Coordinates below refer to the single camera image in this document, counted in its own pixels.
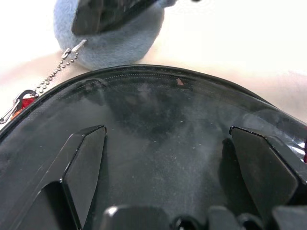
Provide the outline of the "black red paddle case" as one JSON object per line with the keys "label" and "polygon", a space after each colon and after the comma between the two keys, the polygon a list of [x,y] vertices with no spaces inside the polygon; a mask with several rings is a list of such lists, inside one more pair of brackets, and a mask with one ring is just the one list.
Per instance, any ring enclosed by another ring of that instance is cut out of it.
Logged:
{"label": "black red paddle case", "polygon": [[261,217],[229,133],[236,126],[275,136],[303,161],[307,124],[232,82],[147,65],[75,77],[7,124],[0,230],[9,230],[9,213],[67,139],[99,125],[107,137],[82,230],[307,230],[307,205]]}

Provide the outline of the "light blue plush keychain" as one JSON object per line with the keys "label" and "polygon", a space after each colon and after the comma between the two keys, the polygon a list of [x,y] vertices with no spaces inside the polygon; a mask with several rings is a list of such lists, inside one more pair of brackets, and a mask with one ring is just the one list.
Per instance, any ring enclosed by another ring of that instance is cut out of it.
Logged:
{"label": "light blue plush keychain", "polygon": [[157,2],[118,30],[76,36],[71,32],[76,8],[77,0],[56,1],[53,11],[54,35],[62,51],[73,48],[85,39],[77,62],[91,70],[140,61],[158,37],[165,15],[162,4]]}

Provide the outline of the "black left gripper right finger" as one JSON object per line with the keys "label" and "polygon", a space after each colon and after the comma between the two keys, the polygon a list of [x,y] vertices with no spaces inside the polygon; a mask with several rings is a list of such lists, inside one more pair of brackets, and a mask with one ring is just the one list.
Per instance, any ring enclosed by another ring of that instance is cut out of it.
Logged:
{"label": "black left gripper right finger", "polygon": [[307,205],[307,163],[275,136],[232,126],[229,130],[248,192],[261,217],[283,205]]}

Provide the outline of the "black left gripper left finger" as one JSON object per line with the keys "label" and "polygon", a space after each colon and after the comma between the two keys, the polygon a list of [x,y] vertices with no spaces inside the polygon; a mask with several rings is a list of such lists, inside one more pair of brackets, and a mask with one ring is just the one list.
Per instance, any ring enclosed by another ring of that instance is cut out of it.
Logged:
{"label": "black left gripper left finger", "polygon": [[105,125],[72,134],[9,213],[9,230],[82,230],[97,186]]}

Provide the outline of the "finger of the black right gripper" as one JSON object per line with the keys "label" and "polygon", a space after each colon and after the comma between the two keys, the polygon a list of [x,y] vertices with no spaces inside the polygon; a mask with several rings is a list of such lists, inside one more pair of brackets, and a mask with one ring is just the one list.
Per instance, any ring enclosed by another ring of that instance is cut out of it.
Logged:
{"label": "finger of the black right gripper", "polygon": [[156,2],[158,0],[78,0],[71,31],[73,34],[114,31]]}

